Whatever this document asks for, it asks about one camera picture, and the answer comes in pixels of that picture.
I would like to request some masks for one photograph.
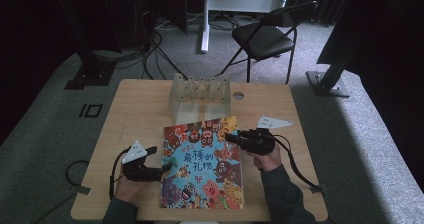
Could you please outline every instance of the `gray carpet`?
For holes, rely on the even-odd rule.
[[[190,25],[187,34],[170,26],[162,28],[172,30],[159,30],[160,47],[187,76],[217,74],[237,49],[229,31],[211,29],[209,51],[201,54],[200,26]],[[289,83],[318,178],[330,188],[324,195],[329,215],[338,224],[422,223],[423,193],[358,76],[342,75],[350,98],[315,96],[308,83],[306,71],[328,68],[315,63],[331,31],[332,27],[320,24],[299,27]],[[283,54],[254,63],[251,82],[284,83],[287,65],[282,63],[288,57]],[[155,58],[152,54],[147,59],[148,72],[155,79],[164,79],[161,73],[172,79],[175,70],[160,54],[157,63]],[[65,171],[74,161],[90,159],[119,82],[147,75],[140,60],[131,60],[117,65],[109,86],[64,90],[80,65],[73,55],[56,70],[0,147],[0,223],[36,223],[40,218],[38,223],[98,223],[71,218],[73,187]],[[230,67],[226,74],[231,81],[244,82],[246,65]],[[99,116],[81,116],[84,105],[93,109],[102,105]],[[69,176],[80,182],[84,172],[85,164],[79,163]]]

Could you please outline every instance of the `picture book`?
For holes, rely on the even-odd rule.
[[[224,133],[237,134],[235,116],[164,128],[163,208],[243,208],[240,147]]]

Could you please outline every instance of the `cartoon character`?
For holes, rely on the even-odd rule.
[[[170,177],[162,181],[162,206],[175,206],[180,202],[181,190],[172,183],[175,177]]]
[[[224,179],[224,184],[222,185],[225,193],[229,198],[231,198],[234,203],[243,206],[243,188],[240,186],[234,185],[234,182],[229,181],[227,178]]]
[[[228,161],[218,161],[214,171],[217,182],[224,182],[224,179],[227,178],[241,186],[240,163],[232,165]]]
[[[165,139],[168,141],[168,147],[173,150],[181,146],[180,139],[175,135],[175,130],[173,128],[165,129]]]
[[[170,157],[174,152],[170,149],[163,149],[163,155]]]
[[[190,201],[189,202],[189,205],[187,206],[187,208],[194,209],[194,201]]]
[[[191,143],[196,143],[200,140],[199,126],[193,125],[190,128],[190,134],[188,135],[188,141]]]
[[[219,130],[217,132],[218,141],[225,141],[225,133],[231,133],[237,130],[237,123],[234,117],[224,117],[220,120]]]
[[[200,137],[200,142],[202,143],[203,148],[205,146],[209,146],[209,147],[213,146],[212,131],[209,131],[209,130],[202,131],[202,135]]]
[[[200,126],[200,129],[202,129],[202,131],[203,130],[213,131],[214,124],[217,126],[218,123],[219,123],[219,119],[202,121],[202,125]]]
[[[231,199],[226,197],[225,192],[219,189],[216,182],[208,180],[206,184],[202,186],[202,190],[208,198],[207,206],[209,208],[238,208],[238,206]]]
[[[186,124],[178,125],[175,127],[175,134],[180,137],[181,143],[188,140],[187,131],[188,126]]]
[[[196,193],[196,187],[193,183],[189,182],[184,186],[183,191],[181,192],[181,197],[183,200],[188,200],[191,198],[191,195]]]
[[[182,167],[180,167],[180,169],[178,169],[177,173],[175,173],[175,177],[187,177],[189,178],[189,174],[191,172],[188,171],[187,169],[187,164],[184,164]]]
[[[187,132],[182,132],[182,133],[180,134],[180,141],[181,141],[181,142],[188,141],[188,135],[187,135]]]
[[[210,208],[210,206],[209,206],[209,202],[208,202],[208,199],[206,199],[206,198],[203,198],[202,199],[202,202],[203,202],[203,207],[204,208]]]
[[[215,149],[214,155],[218,160],[239,160],[240,149],[234,144],[226,142],[221,150]]]
[[[202,196],[199,194],[194,195],[194,208],[200,209],[200,202],[202,201]]]

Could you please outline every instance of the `chair leg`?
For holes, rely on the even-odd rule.
[[[287,83],[289,83],[289,79],[290,79],[291,65],[293,63],[294,48],[295,47],[293,47],[293,49],[291,50],[291,53],[290,53],[289,69],[287,70],[287,77],[286,77],[286,83],[285,83],[286,85],[287,85]]]
[[[250,58],[250,53],[247,55],[247,80],[246,82],[249,83],[250,82],[250,60],[252,58]]]
[[[228,67],[230,67],[230,66],[232,66],[232,65],[234,65],[234,64],[236,64],[236,63],[238,63],[238,62],[236,62],[236,63],[233,63],[233,61],[237,58],[237,56],[240,54],[240,52],[243,50],[243,48],[240,48],[237,52],[236,52],[236,54],[233,56],[233,58],[231,58],[231,60],[228,62],[228,64],[224,67],[224,69],[219,73],[219,75],[222,75],[222,74],[224,74],[224,72],[227,70],[227,68]]]

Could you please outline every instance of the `metal base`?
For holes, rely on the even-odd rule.
[[[107,86],[115,71],[116,62],[104,63],[103,68],[94,76],[86,75],[84,65],[81,65],[74,80],[68,81],[66,90],[83,90],[85,86]]]
[[[335,97],[350,97],[349,92],[346,90],[345,85],[341,79],[339,79],[331,90],[322,89],[320,86],[321,78],[325,72],[308,71],[306,76],[314,89],[315,95],[317,96],[335,96]]]

